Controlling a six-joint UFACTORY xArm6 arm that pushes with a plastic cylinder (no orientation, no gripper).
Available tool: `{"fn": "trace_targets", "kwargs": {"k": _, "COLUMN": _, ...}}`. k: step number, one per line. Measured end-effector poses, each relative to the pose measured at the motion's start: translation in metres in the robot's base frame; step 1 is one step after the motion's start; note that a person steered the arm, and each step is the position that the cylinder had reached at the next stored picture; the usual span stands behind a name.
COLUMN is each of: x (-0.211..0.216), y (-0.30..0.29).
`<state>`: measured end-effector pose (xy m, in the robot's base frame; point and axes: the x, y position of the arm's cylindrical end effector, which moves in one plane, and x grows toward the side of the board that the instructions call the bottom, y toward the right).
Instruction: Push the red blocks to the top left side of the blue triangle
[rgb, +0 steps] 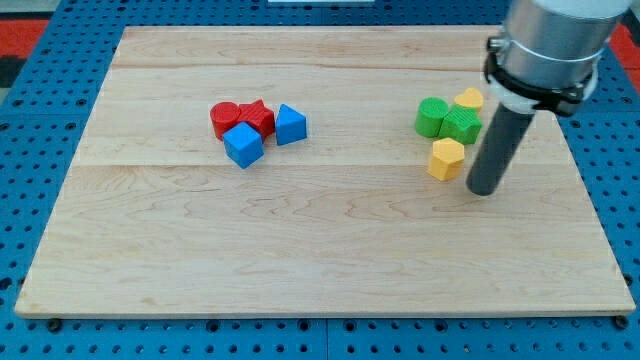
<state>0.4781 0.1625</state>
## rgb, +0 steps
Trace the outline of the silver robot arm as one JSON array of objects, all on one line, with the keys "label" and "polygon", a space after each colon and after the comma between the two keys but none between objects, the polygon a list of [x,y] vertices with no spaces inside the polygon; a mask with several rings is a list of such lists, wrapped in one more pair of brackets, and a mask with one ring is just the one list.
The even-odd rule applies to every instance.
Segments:
[{"label": "silver robot arm", "polygon": [[630,0],[513,0],[486,43],[485,79],[506,109],[573,115]]}]

